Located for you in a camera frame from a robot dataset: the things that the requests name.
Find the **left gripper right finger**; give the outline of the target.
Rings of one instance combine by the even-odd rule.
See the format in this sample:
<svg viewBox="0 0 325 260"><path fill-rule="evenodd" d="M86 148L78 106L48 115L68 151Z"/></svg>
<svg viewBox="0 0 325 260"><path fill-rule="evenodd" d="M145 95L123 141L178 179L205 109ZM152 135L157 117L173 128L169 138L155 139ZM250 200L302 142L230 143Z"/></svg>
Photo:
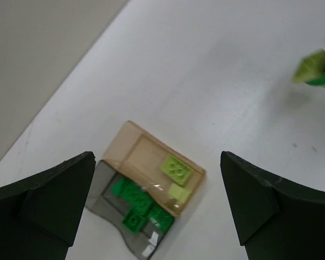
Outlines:
<svg viewBox="0 0 325 260"><path fill-rule="evenodd" d="M220 169L248 259L325 259L325 192L229 151L221 153Z"/></svg>

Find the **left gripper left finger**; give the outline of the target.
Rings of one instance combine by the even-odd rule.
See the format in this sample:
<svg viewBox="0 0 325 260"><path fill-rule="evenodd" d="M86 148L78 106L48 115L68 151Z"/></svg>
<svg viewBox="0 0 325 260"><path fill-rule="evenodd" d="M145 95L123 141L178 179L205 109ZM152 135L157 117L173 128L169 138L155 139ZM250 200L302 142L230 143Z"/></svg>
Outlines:
<svg viewBox="0 0 325 260"><path fill-rule="evenodd" d="M93 152L0 187L0 259L65 259L95 170Z"/></svg>

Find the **green square lego brick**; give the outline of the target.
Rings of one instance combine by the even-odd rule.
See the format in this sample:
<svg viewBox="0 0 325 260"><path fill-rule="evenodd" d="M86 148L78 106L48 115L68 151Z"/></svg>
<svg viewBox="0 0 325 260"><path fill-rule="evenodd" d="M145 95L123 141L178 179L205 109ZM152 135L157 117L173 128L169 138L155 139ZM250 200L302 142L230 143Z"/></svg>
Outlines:
<svg viewBox="0 0 325 260"><path fill-rule="evenodd" d="M130 209L122 220L124 227L126 227L133 234L139 233L146 222L146 217L137 213L134 209Z"/></svg>

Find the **pale yellow lego brick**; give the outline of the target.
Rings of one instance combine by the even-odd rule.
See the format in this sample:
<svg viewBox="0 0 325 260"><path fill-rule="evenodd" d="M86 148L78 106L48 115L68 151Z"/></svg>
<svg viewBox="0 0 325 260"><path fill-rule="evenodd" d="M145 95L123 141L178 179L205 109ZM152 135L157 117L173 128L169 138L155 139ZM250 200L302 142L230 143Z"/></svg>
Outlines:
<svg viewBox="0 0 325 260"><path fill-rule="evenodd" d="M191 192L175 183L171 184L169 191L168 191L168 196L170 198L173 198L175 200L177 200L179 203L184 204L189 196L190 196Z"/></svg>

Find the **dark green lego plate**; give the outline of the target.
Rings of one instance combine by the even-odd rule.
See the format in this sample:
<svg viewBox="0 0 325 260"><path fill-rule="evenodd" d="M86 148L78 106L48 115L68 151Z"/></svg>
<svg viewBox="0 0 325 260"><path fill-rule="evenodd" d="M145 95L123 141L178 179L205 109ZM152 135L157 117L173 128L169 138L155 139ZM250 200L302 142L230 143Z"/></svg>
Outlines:
<svg viewBox="0 0 325 260"><path fill-rule="evenodd" d="M127 178L121 178L111 188L113 194L124 199L138 214L147 215L153 199L140 186Z"/></svg>

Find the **lime square lego brick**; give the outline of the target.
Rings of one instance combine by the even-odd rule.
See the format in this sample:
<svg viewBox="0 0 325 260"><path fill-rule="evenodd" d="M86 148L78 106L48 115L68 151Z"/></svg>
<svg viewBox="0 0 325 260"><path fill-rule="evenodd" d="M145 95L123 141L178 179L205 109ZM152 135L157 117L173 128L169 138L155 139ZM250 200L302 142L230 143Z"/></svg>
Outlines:
<svg viewBox="0 0 325 260"><path fill-rule="evenodd" d="M192 174L188 165L171 154L166 157L160 169L179 185L185 185Z"/></svg>

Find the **long green lego brick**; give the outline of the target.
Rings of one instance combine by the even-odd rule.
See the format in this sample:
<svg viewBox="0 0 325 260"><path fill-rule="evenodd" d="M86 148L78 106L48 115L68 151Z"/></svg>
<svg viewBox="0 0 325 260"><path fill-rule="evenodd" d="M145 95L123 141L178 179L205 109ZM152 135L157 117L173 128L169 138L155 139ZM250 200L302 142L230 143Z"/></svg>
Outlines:
<svg viewBox="0 0 325 260"><path fill-rule="evenodd" d="M174 217L158 204L153 204L148 212L149 221L162 233L166 233L174 223Z"/></svg>

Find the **striped green lego stack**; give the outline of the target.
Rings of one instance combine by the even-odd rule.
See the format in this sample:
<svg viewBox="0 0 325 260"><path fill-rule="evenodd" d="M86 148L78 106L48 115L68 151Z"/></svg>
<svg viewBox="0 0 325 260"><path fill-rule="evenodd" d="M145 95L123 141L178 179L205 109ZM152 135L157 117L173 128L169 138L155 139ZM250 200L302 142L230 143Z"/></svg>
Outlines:
<svg viewBox="0 0 325 260"><path fill-rule="evenodd" d="M295 70L292 82L325 89L325 50L320 49L303 57Z"/></svg>

